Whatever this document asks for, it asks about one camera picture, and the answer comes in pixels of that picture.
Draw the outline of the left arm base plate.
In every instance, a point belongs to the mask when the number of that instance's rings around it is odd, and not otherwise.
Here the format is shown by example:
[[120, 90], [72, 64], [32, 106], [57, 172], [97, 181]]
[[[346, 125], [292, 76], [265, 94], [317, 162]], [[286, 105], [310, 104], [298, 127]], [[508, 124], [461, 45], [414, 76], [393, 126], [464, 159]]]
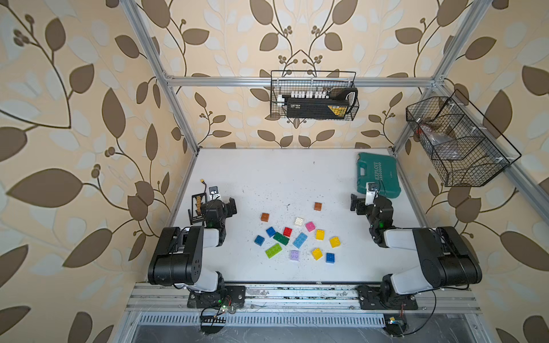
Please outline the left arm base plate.
[[238, 285], [221, 286], [214, 292], [191, 291], [187, 300], [190, 309], [218, 308], [222, 306], [240, 309], [244, 307], [246, 287]]

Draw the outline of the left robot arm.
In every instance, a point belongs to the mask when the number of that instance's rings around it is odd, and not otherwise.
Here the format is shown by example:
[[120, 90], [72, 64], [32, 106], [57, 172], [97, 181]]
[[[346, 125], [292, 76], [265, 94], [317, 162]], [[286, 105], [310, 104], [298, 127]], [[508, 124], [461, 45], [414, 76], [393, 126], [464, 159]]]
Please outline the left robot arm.
[[162, 230], [148, 267], [148, 283], [189, 290], [189, 307], [217, 307], [230, 296], [222, 274], [203, 266], [203, 252], [223, 245], [226, 220], [237, 214], [236, 201], [206, 200], [205, 193], [196, 194], [188, 214], [189, 226]]

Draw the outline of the purple lego brick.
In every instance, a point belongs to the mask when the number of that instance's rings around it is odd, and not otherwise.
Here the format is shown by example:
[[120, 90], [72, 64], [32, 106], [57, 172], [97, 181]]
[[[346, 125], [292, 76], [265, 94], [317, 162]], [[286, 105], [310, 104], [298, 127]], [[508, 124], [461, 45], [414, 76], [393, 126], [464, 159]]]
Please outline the purple lego brick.
[[299, 261], [300, 260], [300, 252], [297, 250], [291, 250], [290, 251], [290, 260], [291, 261]]

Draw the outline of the light blue lego brick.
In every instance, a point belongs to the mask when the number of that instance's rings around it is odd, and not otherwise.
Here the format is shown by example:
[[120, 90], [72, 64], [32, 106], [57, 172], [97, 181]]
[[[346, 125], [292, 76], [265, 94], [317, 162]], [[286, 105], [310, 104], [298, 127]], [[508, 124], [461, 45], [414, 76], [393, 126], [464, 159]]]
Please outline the light blue lego brick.
[[294, 240], [293, 246], [296, 247], [298, 250], [303, 246], [303, 244], [306, 242], [308, 236], [307, 234], [301, 232]]

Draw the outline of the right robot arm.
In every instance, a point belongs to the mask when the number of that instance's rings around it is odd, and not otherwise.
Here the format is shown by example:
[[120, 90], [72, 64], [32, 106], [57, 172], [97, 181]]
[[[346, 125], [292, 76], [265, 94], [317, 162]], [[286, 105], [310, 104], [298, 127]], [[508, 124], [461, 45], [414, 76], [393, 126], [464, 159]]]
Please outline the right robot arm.
[[384, 306], [411, 300], [424, 291], [468, 288], [481, 282], [480, 265], [454, 227], [396, 227], [393, 203], [387, 197], [369, 199], [352, 194], [350, 198], [350, 210], [366, 216], [374, 243], [385, 249], [410, 250], [419, 260], [418, 267], [383, 277], [376, 297]]

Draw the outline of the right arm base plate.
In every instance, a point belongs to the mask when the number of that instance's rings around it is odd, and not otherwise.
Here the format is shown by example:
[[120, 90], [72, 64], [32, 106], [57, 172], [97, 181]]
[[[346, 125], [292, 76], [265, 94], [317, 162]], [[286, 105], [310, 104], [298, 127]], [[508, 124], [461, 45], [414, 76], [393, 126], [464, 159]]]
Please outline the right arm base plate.
[[362, 310], [418, 310], [413, 295], [397, 294], [385, 284], [380, 287], [361, 284], [356, 287], [356, 291]]

